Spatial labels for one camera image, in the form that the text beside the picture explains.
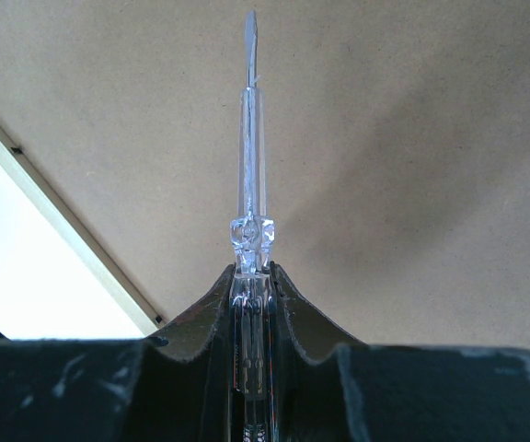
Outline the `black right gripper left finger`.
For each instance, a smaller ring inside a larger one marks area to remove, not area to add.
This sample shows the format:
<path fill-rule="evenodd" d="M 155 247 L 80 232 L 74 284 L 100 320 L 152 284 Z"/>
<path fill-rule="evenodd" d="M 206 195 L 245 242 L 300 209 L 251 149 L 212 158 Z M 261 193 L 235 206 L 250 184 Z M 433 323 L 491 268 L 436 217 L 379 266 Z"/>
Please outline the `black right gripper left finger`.
<path fill-rule="evenodd" d="M 224 441 L 233 270 L 161 330 L 131 340 L 0 332 L 0 441 Z"/>

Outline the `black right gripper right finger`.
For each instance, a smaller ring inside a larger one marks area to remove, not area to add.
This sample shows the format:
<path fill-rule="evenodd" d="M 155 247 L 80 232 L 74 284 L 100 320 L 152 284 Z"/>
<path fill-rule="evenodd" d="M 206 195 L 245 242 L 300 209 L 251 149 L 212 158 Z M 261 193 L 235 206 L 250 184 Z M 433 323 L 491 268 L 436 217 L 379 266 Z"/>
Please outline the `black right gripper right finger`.
<path fill-rule="evenodd" d="M 530 350 L 366 344 L 279 264 L 283 441 L 530 441 Z"/>

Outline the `clear handled screwdriver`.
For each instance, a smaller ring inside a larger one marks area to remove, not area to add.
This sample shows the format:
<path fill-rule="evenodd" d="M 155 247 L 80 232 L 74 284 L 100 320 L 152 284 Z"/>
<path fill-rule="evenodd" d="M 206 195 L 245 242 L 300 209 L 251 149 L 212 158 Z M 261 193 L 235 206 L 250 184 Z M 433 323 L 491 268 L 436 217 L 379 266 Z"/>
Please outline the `clear handled screwdriver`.
<path fill-rule="evenodd" d="M 258 87 L 258 22 L 244 30 L 245 87 L 240 96 L 237 215 L 230 223 L 235 270 L 229 294 L 233 363 L 231 440 L 277 437 L 272 391 L 270 257 L 275 225 L 267 215 L 262 95 Z"/>

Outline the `wooden picture frame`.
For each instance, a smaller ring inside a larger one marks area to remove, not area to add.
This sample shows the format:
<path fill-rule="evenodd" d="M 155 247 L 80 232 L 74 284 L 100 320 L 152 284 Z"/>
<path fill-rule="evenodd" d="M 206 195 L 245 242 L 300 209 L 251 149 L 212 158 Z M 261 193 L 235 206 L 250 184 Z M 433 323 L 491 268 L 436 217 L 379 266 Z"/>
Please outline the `wooden picture frame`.
<path fill-rule="evenodd" d="M 272 258 L 365 342 L 530 349 L 530 1 L 0 1 L 0 126 L 175 317 L 233 259 L 250 10 Z"/>

